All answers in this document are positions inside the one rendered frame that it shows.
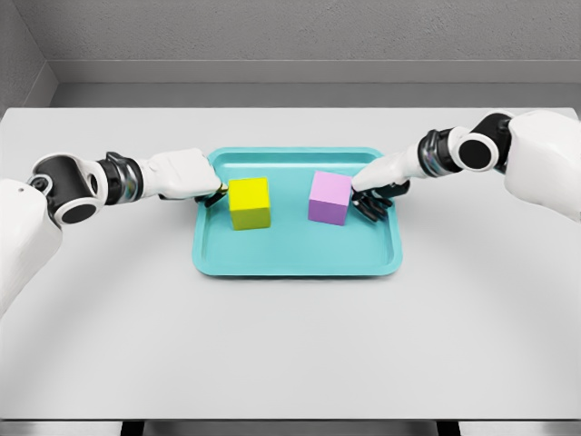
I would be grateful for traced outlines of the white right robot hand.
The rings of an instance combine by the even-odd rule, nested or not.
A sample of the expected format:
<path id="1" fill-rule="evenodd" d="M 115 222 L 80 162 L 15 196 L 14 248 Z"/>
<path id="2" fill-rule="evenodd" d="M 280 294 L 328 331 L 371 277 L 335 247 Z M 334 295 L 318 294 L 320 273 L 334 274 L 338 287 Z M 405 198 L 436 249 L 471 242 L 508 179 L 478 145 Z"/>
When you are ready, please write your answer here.
<path id="1" fill-rule="evenodd" d="M 351 203 L 366 218 L 376 223 L 387 216 L 391 198 L 409 191 L 409 177 L 403 172 L 403 154 L 380 157 L 365 166 L 351 181 Z"/>

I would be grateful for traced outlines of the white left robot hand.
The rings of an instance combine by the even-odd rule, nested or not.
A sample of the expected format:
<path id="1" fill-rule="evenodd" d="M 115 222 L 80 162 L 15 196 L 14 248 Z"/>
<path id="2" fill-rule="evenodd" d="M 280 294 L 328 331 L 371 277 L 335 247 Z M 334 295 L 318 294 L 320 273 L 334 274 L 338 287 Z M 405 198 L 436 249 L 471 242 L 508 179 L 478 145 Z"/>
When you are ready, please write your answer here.
<path id="1" fill-rule="evenodd" d="M 199 149 L 163 154 L 160 163 L 157 195 L 163 200 L 193 199 L 210 208 L 228 192 L 228 185 Z"/>

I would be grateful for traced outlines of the purple cube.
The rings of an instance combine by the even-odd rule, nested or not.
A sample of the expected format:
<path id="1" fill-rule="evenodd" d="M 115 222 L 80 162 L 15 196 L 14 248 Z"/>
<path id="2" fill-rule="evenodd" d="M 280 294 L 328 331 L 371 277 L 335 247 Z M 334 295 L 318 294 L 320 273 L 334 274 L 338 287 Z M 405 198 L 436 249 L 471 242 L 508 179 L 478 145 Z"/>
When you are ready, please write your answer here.
<path id="1" fill-rule="evenodd" d="M 350 205 L 351 177 L 316 171 L 310 189 L 308 219 L 342 226 Z"/>

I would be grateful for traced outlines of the yellow cube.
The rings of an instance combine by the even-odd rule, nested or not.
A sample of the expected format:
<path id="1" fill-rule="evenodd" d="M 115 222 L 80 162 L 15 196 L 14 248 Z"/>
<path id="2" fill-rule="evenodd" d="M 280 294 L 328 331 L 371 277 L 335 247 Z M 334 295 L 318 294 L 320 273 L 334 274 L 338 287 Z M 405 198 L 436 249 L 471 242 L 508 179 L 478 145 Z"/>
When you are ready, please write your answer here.
<path id="1" fill-rule="evenodd" d="M 271 226 L 271 201 L 266 177 L 230 180 L 228 199 L 235 231 Z"/>

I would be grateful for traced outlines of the teal plastic tray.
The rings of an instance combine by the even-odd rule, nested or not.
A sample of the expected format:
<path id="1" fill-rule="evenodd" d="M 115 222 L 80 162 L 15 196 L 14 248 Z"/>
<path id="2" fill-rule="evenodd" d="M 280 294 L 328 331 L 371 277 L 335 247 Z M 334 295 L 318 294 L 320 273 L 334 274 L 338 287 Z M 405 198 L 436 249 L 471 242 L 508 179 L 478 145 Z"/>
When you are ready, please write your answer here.
<path id="1" fill-rule="evenodd" d="M 402 263 L 396 209 L 373 223 L 349 208 L 342 226 L 308 219 L 308 197 L 317 171 L 352 176 L 380 157 L 368 147 L 224 147 L 209 155 L 226 183 L 265 177 L 271 226 L 236 231 L 226 199 L 200 207 L 192 261 L 212 276 L 381 276 Z"/>

